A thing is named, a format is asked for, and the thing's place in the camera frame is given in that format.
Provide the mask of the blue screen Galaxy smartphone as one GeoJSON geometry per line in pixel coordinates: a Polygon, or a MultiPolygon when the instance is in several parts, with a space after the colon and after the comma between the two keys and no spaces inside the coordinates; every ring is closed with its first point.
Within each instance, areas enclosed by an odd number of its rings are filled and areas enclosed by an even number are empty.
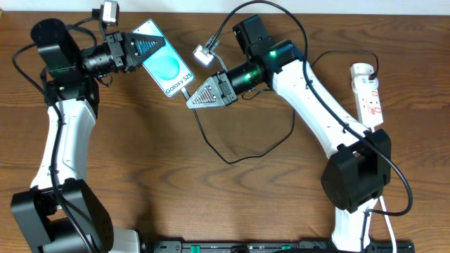
{"type": "Polygon", "coordinates": [[[163,93],[172,97],[188,86],[195,76],[171,45],[162,30],[151,19],[145,21],[132,33],[163,37],[165,45],[143,62],[143,67],[155,80],[163,93]]]}

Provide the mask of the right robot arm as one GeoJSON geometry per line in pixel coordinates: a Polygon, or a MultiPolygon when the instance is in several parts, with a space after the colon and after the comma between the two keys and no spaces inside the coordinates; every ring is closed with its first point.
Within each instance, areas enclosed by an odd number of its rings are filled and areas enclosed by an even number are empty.
{"type": "Polygon", "coordinates": [[[306,52],[291,40],[276,42],[258,15],[236,24],[233,32],[247,61],[208,77],[187,107],[225,107],[267,84],[303,119],[328,158],[321,185],[335,205],[335,248],[368,249],[370,214],[390,182],[390,138],[347,113],[316,78],[306,52]]]}

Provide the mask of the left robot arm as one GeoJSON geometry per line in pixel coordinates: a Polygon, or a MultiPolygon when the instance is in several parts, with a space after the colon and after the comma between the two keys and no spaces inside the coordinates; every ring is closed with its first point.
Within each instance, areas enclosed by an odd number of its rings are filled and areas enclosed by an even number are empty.
{"type": "Polygon", "coordinates": [[[39,171],[28,190],[12,197],[11,211],[33,252],[151,252],[138,231],[113,225],[86,181],[87,153],[103,78],[135,71],[165,47],[165,38],[104,33],[102,43],[82,49],[74,31],[83,32],[82,23],[55,18],[32,28],[32,45],[45,62],[35,87],[44,96],[49,132],[39,171]]]}

